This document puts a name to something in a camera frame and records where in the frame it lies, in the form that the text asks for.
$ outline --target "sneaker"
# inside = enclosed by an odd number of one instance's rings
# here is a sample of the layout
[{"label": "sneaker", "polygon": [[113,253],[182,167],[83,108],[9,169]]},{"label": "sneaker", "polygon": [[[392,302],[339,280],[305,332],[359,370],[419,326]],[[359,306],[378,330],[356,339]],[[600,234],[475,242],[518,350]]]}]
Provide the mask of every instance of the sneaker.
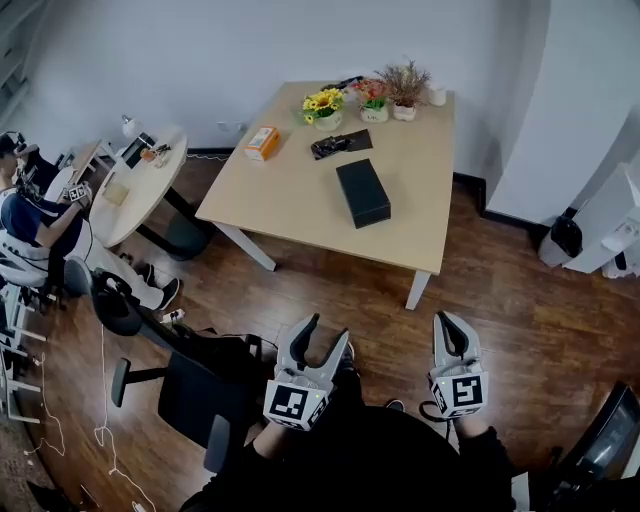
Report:
[{"label": "sneaker", "polygon": [[145,282],[145,284],[148,284],[149,286],[152,286],[153,283],[153,277],[154,277],[154,268],[153,265],[150,265],[149,263],[145,263],[144,267],[142,268],[142,272],[140,272],[140,275],[142,276],[142,280]]},{"label": "sneaker", "polygon": [[162,288],[162,293],[164,297],[162,297],[162,302],[158,306],[158,310],[162,311],[167,308],[169,303],[176,298],[178,295],[178,290],[180,289],[180,279],[177,277],[172,279],[167,286]]},{"label": "sneaker", "polygon": [[336,368],[336,373],[341,372],[342,370],[355,370],[355,365],[353,362],[356,359],[356,351],[353,348],[353,345],[349,341],[347,343],[347,349],[343,352],[342,357],[340,358],[340,362],[338,363],[338,368]]},{"label": "sneaker", "polygon": [[398,400],[397,398],[394,398],[392,400],[389,400],[386,404],[385,407],[387,409],[393,409],[394,411],[400,411],[400,412],[404,412],[404,403],[402,402],[402,400]]}]

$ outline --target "round white table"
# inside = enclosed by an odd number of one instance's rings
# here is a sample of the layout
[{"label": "round white table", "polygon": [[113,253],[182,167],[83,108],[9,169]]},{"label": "round white table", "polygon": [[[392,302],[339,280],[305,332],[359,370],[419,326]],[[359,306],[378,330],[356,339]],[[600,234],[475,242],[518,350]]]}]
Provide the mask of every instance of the round white table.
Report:
[{"label": "round white table", "polygon": [[[137,231],[173,258],[190,259],[202,252],[210,234],[207,224],[195,218],[196,209],[171,187],[186,161],[187,136],[181,128],[172,127],[158,137],[156,146],[162,144],[168,144],[171,150],[167,162],[159,169],[142,159],[133,168],[122,158],[116,160],[93,200],[89,222],[94,236],[105,247],[119,244]],[[104,197],[109,183],[129,189],[121,205]],[[143,224],[163,198],[180,214],[169,225],[166,237]]]}]

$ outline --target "computer monitor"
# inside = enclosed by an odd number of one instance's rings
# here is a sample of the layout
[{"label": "computer monitor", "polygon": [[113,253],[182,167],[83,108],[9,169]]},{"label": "computer monitor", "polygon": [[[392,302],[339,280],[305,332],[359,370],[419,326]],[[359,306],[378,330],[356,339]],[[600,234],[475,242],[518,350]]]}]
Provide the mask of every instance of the computer monitor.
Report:
[{"label": "computer monitor", "polygon": [[582,438],[552,473],[547,509],[578,499],[594,484],[618,480],[640,437],[640,404],[631,388],[617,382]]}]

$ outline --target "trash can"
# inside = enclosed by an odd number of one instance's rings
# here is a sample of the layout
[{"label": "trash can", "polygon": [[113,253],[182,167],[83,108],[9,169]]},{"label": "trash can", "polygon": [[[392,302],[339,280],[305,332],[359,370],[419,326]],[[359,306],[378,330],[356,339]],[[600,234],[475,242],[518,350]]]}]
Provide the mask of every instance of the trash can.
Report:
[{"label": "trash can", "polygon": [[560,215],[544,237],[538,256],[549,267],[557,267],[582,251],[582,231],[569,217]]}]

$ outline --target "wooden floor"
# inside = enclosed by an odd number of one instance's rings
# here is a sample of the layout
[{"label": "wooden floor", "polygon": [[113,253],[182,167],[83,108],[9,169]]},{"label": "wooden floor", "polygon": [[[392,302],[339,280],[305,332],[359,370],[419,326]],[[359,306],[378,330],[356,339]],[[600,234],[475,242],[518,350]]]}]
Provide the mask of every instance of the wooden floor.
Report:
[{"label": "wooden floor", "polygon": [[[190,161],[176,188],[201,199],[218,171],[215,162]],[[160,228],[170,218],[163,204],[149,220]],[[414,312],[403,305],[412,272],[384,264],[255,236],[278,264],[265,271],[224,235],[198,258],[178,263],[137,234],[121,250],[183,280],[174,306],[195,328],[253,332],[277,342],[289,326],[313,312],[329,335],[348,327],[356,348],[365,400],[404,400],[411,414],[430,399],[425,375],[431,366],[432,319],[444,309],[462,316],[479,333],[490,372],[485,414],[513,461],[523,469],[544,465],[554,445],[577,440],[616,379],[640,386],[640,281],[607,280],[548,269],[527,233],[481,219],[473,199],[454,185],[441,275],[433,277]],[[86,299],[49,318],[51,341],[30,342],[44,350],[49,408],[65,434],[66,455],[42,452],[55,480],[79,501],[84,484],[103,510],[130,510],[131,501],[151,506],[118,475],[108,476],[111,452],[100,448],[93,429],[104,421],[100,325]],[[105,333],[107,385],[115,361],[134,368],[161,365],[167,354],[142,338]],[[34,368],[27,380],[37,382]],[[155,502],[177,510],[208,475],[203,450],[171,430],[156,414],[160,382],[127,389],[121,409],[109,406],[119,468]],[[25,413],[43,417],[39,402],[22,396]],[[59,443],[55,423],[34,427],[39,438]]]}]

